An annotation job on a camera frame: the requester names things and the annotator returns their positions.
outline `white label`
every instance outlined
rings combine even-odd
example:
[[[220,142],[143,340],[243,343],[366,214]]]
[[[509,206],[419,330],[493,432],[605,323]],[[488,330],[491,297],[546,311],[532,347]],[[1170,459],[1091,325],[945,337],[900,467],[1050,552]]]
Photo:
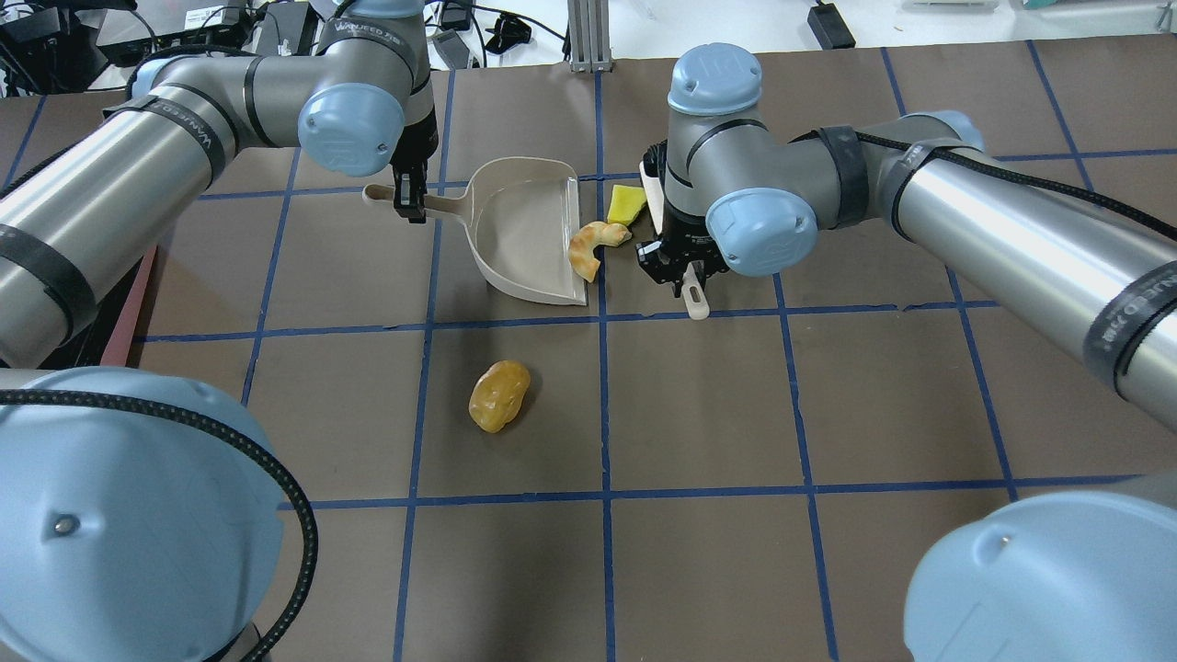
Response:
[[[184,29],[197,29],[200,26],[208,27],[211,25],[220,25],[225,22],[225,14],[235,11],[235,8],[226,9],[224,7],[224,5],[213,5],[212,7],[205,7],[202,9],[192,9],[191,12],[184,14]]]

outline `screw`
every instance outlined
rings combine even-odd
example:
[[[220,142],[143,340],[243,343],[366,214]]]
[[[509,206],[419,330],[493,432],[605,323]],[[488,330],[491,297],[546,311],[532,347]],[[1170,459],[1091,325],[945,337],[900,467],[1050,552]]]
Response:
[[[81,522],[78,521],[73,515],[62,515],[58,517],[58,521],[53,523],[53,532],[59,536],[68,536],[78,530]]]

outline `yellow sponge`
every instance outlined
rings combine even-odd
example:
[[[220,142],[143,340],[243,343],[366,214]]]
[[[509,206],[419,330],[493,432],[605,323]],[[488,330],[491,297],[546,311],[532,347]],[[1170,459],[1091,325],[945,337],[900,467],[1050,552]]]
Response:
[[[613,186],[613,198],[609,201],[610,223],[629,226],[646,206],[646,190],[640,186]]]

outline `beige dustpan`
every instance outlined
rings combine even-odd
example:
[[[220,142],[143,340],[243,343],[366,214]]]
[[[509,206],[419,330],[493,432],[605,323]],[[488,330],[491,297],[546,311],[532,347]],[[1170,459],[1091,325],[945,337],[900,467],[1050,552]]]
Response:
[[[370,184],[368,201],[392,190]],[[568,264],[580,230],[577,173],[563,161],[510,157],[478,168],[459,198],[425,196],[427,216],[466,229],[474,262],[500,291],[541,304],[585,305],[584,280]]]

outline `croissant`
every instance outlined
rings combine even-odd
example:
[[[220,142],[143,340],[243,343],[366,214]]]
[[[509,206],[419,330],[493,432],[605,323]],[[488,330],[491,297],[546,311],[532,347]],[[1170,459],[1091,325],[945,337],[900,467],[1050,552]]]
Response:
[[[620,246],[631,237],[633,234],[630,230],[617,223],[594,220],[581,227],[580,232],[568,241],[568,262],[572,263],[572,271],[592,283],[597,279],[597,270],[600,269],[600,260],[593,257],[592,250],[601,245]]]

